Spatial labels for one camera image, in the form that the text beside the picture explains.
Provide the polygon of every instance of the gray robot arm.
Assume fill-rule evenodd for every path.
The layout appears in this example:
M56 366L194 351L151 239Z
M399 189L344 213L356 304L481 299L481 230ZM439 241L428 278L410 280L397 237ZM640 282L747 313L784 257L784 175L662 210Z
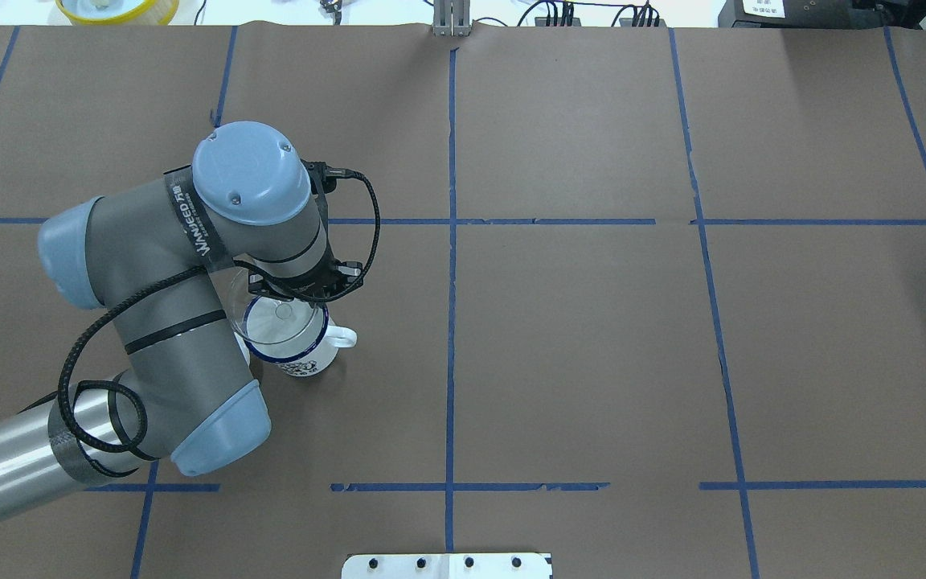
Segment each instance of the gray robot arm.
M264 442L260 385L206 273L245 253L269 296L330 301L356 289L372 252L363 268L334 259L323 202L331 179L352 175L304 164L267 125L232 122L199 144L191 168L48 220L42 264L78 307L114 309L159 280L180 281L113 320L131 369L112 389L67 381L66 400L0 422L0 519L154 459L195 476Z

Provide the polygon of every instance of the blue joint cap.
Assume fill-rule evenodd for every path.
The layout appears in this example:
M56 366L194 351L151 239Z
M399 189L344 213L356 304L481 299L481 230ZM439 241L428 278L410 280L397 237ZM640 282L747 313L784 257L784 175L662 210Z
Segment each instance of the blue joint cap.
M253 380L213 411L170 454L184 476L199 476L245 457L269 436L260 381Z
M84 242L92 208L102 197L81 203L45 221L38 230L38 257L55 288L71 304L84 309L103 307L88 278Z
M247 226L272 226L309 202L309 175L291 142L256 121L221 125L191 158L191 179L203 202Z

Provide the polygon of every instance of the white mug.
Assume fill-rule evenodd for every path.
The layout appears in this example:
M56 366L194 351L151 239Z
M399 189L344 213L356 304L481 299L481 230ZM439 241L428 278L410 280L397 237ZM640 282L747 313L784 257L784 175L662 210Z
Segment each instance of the white mug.
M258 298L245 312L246 329L256 338L245 340L245 345L258 359L273 363L289 376L318 374L330 366L338 349L356 345L356 333L335 326L327 306L306 310L304 305Z

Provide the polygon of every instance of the mug handle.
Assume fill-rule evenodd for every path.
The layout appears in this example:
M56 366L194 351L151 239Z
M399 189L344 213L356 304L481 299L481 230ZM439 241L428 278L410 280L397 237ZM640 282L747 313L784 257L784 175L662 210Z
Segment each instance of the mug handle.
M356 345L356 332L348 327L328 326L324 341L335 348L351 348Z

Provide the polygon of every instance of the silver metal tube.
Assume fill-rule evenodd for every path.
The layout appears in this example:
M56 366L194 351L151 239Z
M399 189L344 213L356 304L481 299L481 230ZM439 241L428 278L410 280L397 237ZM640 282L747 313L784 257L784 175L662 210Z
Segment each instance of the silver metal tube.
M74 480L59 465L48 440L48 413L55 403L41 404L0 422L0 520L54 501L87 484ZM92 436L118 443L109 419L106 392L89 391L77 401L77 421ZM131 454L107 454L84 447L88 456L110 470L125 472L144 465Z

